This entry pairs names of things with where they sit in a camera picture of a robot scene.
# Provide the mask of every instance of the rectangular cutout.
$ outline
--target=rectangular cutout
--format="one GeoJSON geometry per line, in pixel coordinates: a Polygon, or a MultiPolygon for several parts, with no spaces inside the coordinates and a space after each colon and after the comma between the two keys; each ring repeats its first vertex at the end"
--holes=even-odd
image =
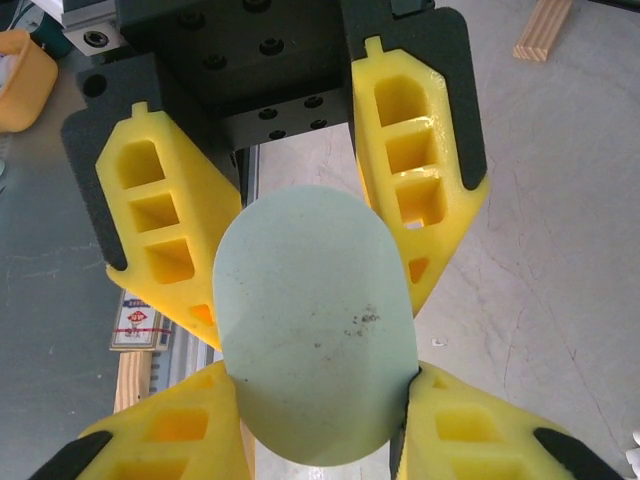
{"type": "Polygon", "coordinates": [[[406,75],[378,82],[375,96],[380,125],[383,127],[428,114],[422,87],[406,75]]]}
{"type": "Polygon", "coordinates": [[[150,140],[124,145],[118,155],[117,169],[123,188],[138,187],[165,178],[158,151],[150,140]]]}
{"type": "Polygon", "coordinates": [[[179,223],[176,207],[170,193],[136,200],[129,205],[138,233],[179,223]]]}
{"type": "Polygon", "coordinates": [[[109,480],[180,480],[187,460],[136,459],[117,464],[109,480]]]}
{"type": "Polygon", "coordinates": [[[458,480],[534,480],[521,458],[513,456],[454,457],[451,466],[458,480]]]}
{"type": "Polygon", "coordinates": [[[410,229],[435,225],[444,219],[446,202],[440,179],[424,178],[396,188],[400,216],[410,229]]]}
{"type": "Polygon", "coordinates": [[[145,442],[194,442],[207,433],[209,415],[202,408],[169,408],[158,412],[144,436],[145,442]]]}
{"type": "Polygon", "coordinates": [[[193,260],[184,238],[151,245],[145,251],[151,273],[158,283],[166,285],[181,282],[195,275],[193,260]]]}
{"type": "Polygon", "coordinates": [[[213,317],[208,305],[196,305],[189,308],[189,313],[205,327],[213,327],[213,317]]]}
{"type": "Polygon", "coordinates": [[[480,405],[458,405],[436,412],[436,428],[441,440],[493,443],[501,437],[489,411],[480,405]]]}
{"type": "Polygon", "coordinates": [[[424,272],[427,271],[428,266],[429,260],[426,258],[411,260],[409,262],[409,277],[411,278],[411,283],[418,283],[422,279],[424,272]]]}
{"type": "Polygon", "coordinates": [[[392,174],[433,165],[438,156],[433,130],[428,128],[388,140],[387,156],[392,174]]]}

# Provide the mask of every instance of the dark speck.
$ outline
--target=dark speck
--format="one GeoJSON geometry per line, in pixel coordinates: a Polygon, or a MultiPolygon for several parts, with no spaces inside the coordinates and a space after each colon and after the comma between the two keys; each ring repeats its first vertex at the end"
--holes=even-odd
{"type": "Polygon", "coordinates": [[[373,313],[369,313],[368,315],[363,315],[362,318],[360,319],[360,321],[362,321],[363,323],[375,322],[377,320],[380,320],[380,316],[375,315],[373,313]]]}

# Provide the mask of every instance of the screw hole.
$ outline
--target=screw hole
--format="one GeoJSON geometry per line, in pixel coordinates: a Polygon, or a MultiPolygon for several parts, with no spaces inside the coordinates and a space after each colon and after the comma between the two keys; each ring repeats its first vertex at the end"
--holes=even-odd
{"type": "Polygon", "coordinates": [[[244,0],[242,6],[247,12],[262,13],[271,6],[271,0],[244,0]]]}
{"type": "Polygon", "coordinates": [[[279,140],[281,138],[284,138],[287,136],[287,132],[285,132],[284,130],[274,130],[273,132],[271,132],[269,134],[269,138],[271,140],[279,140]]]}
{"type": "Polygon", "coordinates": [[[91,75],[82,84],[82,92],[89,98],[99,97],[107,89],[107,79],[103,75],[91,75]]]}
{"type": "Polygon", "coordinates": [[[222,70],[227,66],[227,59],[224,55],[209,55],[202,62],[207,70],[222,70]]]}
{"type": "Polygon", "coordinates": [[[324,99],[322,97],[309,97],[305,100],[304,106],[307,108],[318,108],[323,103],[324,99]]]}
{"type": "Polygon", "coordinates": [[[273,120],[278,116],[278,111],[274,110],[273,108],[265,108],[258,114],[258,116],[262,120],[273,120]]]}
{"type": "Polygon", "coordinates": [[[93,48],[104,48],[109,44],[109,37],[102,32],[91,30],[82,36],[84,43],[93,48]]]}
{"type": "Polygon", "coordinates": [[[199,30],[204,27],[204,15],[201,12],[181,13],[178,15],[178,24],[185,30],[199,30]]]}
{"type": "Polygon", "coordinates": [[[327,121],[326,120],[314,120],[313,122],[311,122],[311,125],[309,125],[311,127],[311,130],[319,130],[321,128],[324,128],[327,126],[327,121]]]}
{"type": "Polygon", "coordinates": [[[284,50],[284,42],[273,37],[267,38],[260,44],[260,53],[267,57],[277,55],[282,52],[282,50],[284,50]]]}

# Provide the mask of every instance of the gray floor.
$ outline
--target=gray floor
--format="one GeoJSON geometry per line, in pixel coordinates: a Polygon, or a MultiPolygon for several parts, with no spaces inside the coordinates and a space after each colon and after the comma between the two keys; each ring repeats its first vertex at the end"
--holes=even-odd
{"type": "MultiPolygon", "coordinates": [[[[640,428],[640,15],[576,0],[546,64],[511,48],[534,0],[457,0],[471,32],[492,191],[416,328],[420,356],[547,416],[621,472],[640,428]]],[[[112,409],[117,289],[58,139],[63,73],[0,179],[0,476],[25,478],[112,409]]],[[[266,145],[261,194],[359,191],[342,127],[266,145]]],[[[259,478],[388,478],[384,452],[259,478]]]]}
{"type": "Polygon", "coordinates": [[[119,291],[59,138],[83,105],[67,59],[42,116],[13,135],[0,177],[0,478],[24,479],[113,412],[108,350],[119,291]]]}

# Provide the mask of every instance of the concrete floor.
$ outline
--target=concrete floor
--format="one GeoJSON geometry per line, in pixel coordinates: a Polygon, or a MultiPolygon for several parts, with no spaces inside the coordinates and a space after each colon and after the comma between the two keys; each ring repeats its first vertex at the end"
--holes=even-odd
{"type": "MultiPolygon", "coordinates": [[[[420,358],[558,422],[630,475],[640,15],[574,2],[537,64],[511,56],[534,0],[438,3],[469,24],[492,189],[416,319],[420,358]]],[[[297,183],[360,192],[346,127],[270,143],[262,159],[260,195],[297,183]]],[[[384,452],[341,469],[258,459],[260,479],[388,478],[384,452]]]]}
{"type": "MultiPolygon", "coordinates": [[[[533,64],[511,48],[535,0],[439,4],[469,24],[492,191],[416,320],[420,357],[561,423],[630,474],[623,452],[640,427],[640,15],[576,0],[550,60],[533,64]]],[[[12,139],[0,179],[2,478],[26,478],[112,408],[118,291],[58,135],[81,105],[63,68],[42,117],[12,139]]],[[[360,191],[345,127],[262,153],[261,194],[294,183],[360,191]]],[[[264,449],[258,459],[260,479],[389,477],[384,451],[340,469],[264,449]]]]}

